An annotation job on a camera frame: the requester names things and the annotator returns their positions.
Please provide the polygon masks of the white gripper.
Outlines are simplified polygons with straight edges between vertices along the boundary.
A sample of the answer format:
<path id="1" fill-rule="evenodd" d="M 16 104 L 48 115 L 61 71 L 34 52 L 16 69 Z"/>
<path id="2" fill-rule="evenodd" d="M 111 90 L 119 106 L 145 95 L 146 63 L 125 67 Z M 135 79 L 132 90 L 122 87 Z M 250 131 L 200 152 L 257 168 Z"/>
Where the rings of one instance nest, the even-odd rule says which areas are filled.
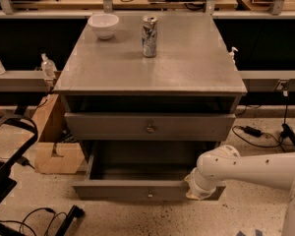
<path id="1" fill-rule="evenodd" d="M 217 187 L 217 182 L 203 176 L 198 168 L 194 168 L 185 177 L 185 182 L 189 186 L 186 197 L 197 201 L 211 197 Z"/>

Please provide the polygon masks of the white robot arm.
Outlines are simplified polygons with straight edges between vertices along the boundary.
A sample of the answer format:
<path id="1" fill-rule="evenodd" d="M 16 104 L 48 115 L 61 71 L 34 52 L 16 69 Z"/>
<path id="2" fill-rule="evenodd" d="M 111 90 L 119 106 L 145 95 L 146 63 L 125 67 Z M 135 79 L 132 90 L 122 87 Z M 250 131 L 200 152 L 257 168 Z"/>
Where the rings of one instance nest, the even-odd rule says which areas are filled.
<path id="1" fill-rule="evenodd" d="M 281 236 L 295 236 L 295 152 L 242 156 L 224 145 L 201 154 L 196 167 L 185 177 L 186 196 L 204 200 L 219 182 L 237 180 L 289 192 Z"/>

